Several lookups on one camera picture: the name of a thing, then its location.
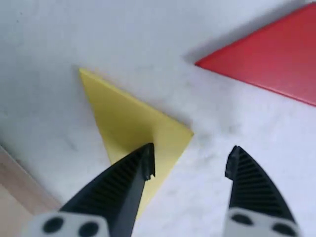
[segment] white table surface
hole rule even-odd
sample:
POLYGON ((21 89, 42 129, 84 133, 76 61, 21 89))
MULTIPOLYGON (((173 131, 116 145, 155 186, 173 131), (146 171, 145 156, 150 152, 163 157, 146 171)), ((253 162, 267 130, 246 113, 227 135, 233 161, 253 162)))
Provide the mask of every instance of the white table surface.
POLYGON ((0 144, 66 202, 109 165, 79 66, 195 136, 134 236, 221 236, 233 145, 315 236, 316 108, 193 66, 304 0, 10 0, 0 3, 0 144))

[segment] yellow triangle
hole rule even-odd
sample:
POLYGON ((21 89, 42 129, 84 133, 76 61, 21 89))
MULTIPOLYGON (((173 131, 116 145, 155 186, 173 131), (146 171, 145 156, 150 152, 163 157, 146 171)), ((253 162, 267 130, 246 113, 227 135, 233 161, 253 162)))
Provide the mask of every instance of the yellow triangle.
POLYGON ((140 216, 193 133, 101 77, 84 69, 79 72, 112 164, 146 143, 154 143, 156 177, 145 183, 138 210, 140 216))

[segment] red plastic piece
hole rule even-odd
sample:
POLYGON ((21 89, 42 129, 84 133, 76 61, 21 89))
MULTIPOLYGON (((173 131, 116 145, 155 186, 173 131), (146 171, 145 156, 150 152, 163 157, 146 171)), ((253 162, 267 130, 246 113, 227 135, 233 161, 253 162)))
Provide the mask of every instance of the red plastic piece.
POLYGON ((316 2, 196 65, 316 106, 316 2))

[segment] wooden edge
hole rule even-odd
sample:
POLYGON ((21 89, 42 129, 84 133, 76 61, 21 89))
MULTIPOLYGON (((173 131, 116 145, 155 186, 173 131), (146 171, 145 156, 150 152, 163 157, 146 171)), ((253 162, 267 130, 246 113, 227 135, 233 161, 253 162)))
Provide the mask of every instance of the wooden edge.
POLYGON ((31 214, 58 210, 61 207, 61 203, 41 187, 1 146, 0 183, 31 214))

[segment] wooden surface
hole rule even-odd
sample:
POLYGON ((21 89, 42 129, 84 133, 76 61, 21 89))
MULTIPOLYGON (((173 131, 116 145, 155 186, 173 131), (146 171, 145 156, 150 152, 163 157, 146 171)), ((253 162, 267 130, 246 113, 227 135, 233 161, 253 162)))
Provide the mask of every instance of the wooden surface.
POLYGON ((32 214, 0 184, 0 236, 16 237, 32 214))
POLYGON ((0 184, 31 214, 40 214, 61 206, 2 147, 0 184))

